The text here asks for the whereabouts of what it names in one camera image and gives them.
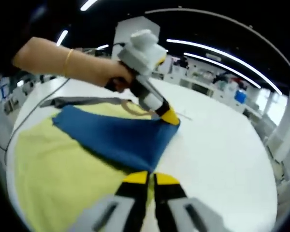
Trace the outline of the person's left hand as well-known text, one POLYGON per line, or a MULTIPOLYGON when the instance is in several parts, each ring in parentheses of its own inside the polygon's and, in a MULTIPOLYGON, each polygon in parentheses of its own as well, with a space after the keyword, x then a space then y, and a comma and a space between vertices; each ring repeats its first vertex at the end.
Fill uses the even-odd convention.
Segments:
POLYGON ((88 68, 87 82, 107 87, 111 84, 116 92, 123 92, 130 87, 134 75, 119 61, 92 57, 88 68))

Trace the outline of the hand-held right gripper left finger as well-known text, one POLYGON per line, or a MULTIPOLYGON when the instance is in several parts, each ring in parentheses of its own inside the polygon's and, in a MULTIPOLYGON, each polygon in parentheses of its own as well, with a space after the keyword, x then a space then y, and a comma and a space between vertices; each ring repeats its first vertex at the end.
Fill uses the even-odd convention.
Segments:
POLYGON ((146 213, 147 171, 126 176, 116 193, 83 210, 71 232, 139 232, 146 213))

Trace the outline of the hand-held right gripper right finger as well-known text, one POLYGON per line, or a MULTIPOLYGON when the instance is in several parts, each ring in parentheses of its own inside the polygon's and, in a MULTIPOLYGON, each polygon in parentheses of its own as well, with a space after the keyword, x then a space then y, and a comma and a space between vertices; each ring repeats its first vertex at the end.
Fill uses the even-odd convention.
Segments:
POLYGON ((228 232, 223 218, 186 195, 171 175, 154 173, 155 217, 161 232, 228 232))

